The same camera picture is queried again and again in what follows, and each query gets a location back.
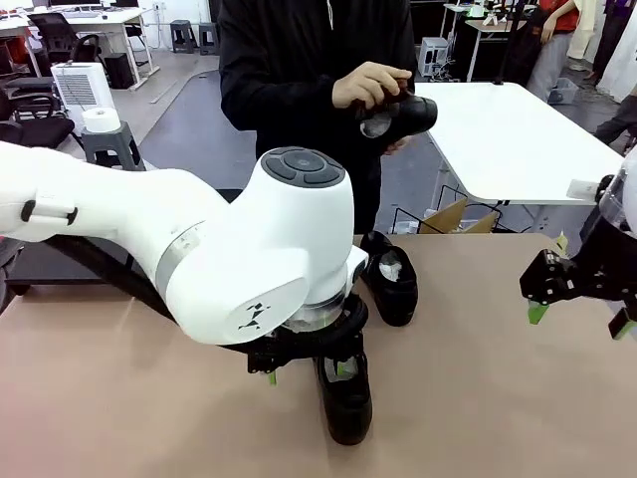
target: floor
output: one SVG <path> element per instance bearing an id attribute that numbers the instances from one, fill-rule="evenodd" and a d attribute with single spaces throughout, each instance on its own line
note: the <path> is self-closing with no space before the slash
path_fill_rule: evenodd
<path id="1" fill-rule="evenodd" d="M 136 92 L 110 90 L 119 118 L 128 122 L 137 142 L 143 141 L 188 80 L 219 68 L 219 57 L 216 56 L 175 55 L 156 50 L 152 58 L 160 70 L 140 89 Z M 75 157 L 84 157 L 82 149 L 70 138 L 60 150 Z"/>
<path id="2" fill-rule="evenodd" d="M 122 120 L 128 121 L 144 160 L 156 167 L 182 167 L 216 188 L 245 186 L 254 167 L 252 132 L 236 131 L 220 111 L 218 57 L 174 55 L 155 51 L 161 71 L 138 91 L 112 91 Z M 583 77 L 585 73 L 565 69 L 563 75 L 581 86 L 572 105 L 556 107 L 587 130 L 593 131 L 609 119 L 617 105 L 598 94 Z M 614 145 L 620 150 L 620 138 Z M 62 150 L 77 157 L 82 151 L 68 140 Z M 376 228 L 391 227 L 396 206 L 421 216 L 429 206 L 440 155 L 424 133 L 394 156 L 383 158 L 381 207 Z M 445 202 L 454 199 L 447 193 Z M 578 231 L 588 207 L 560 208 L 545 233 L 556 237 L 563 230 L 569 238 L 569 252 L 579 247 Z M 483 207 L 468 210 L 468 217 L 488 212 Z M 516 231 L 531 225 L 530 215 L 520 206 L 503 207 L 502 224 Z M 407 217 L 399 215 L 398 220 Z"/>

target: shoe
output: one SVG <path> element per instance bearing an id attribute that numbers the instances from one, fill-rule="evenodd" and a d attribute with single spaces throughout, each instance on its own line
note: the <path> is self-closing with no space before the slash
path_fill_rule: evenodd
<path id="1" fill-rule="evenodd" d="M 384 149 L 400 138 L 427 131 L 436 123 L 438 107 L 433 100 L 409 92 L 389 98 L 390 101 L 371 111 L 357 112 L 362 135 Z"/>
<path id="2" fill-rule="evenodd" d="M 372 406 L 364 353 L 346 362 L 314 359 L 327 428 L 336 443 L 357 445 L 367 435 Z"/>
<path id="3" fill-rule="evenodd" d="M 416 271 L 407 253 L 377 231 L 365 234 L 360 248 L 369 254 L 361 278 L 371 291 L 380 317 L 390 326 L 406 326 L 418 304 Z"/>

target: gray stool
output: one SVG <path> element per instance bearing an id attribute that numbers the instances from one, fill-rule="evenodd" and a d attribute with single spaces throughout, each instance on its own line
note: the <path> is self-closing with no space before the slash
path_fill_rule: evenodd
<path id="1" fill-rule="evenodd" d="M 177 51 L 195 53 L 197 40 L 188 20 L 170 22 L 170 38 L 172 39 L 172 53 L 177 53 Z"/>
<path id="2" fill-rule="evenodd" d="M 110 132 L 91 132 L 84 128 L 82 143 L 87 162 L 104 167 L 121 166 L 126 171 L 146 171 L 126 121 L 120 121 L 119 129 Z"/>
<path id="3" fill-rule="evenodd" d="M 199 55 L 217 55 L 219 53 L 219 32 L 216 23 L 199 25 Z"/>

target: beige tabletop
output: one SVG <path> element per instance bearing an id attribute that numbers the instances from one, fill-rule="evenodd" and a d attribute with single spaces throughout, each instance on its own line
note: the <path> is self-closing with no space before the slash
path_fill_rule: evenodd
<path id="1" fill-rule="evenodd" d="M 374 418 L 330 441 L 312 365 L 277 386 L 109 287 L 40 288 L 0 318 L 0 476 L 634 477 L 637 348 L 578 299 L 527 322 L 539 235 L 402 236 L 411 325 L 364 287 Z"/>

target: tissue roll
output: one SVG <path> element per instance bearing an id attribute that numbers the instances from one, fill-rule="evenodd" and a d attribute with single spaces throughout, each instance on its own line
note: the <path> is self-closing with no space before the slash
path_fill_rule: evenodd
<path id="1" fill-rule="evenodd" d="M 90 132 L 110 132 L 121 126 L 113 108 L 93 108 L 82 113 L 84 126 Z"/>

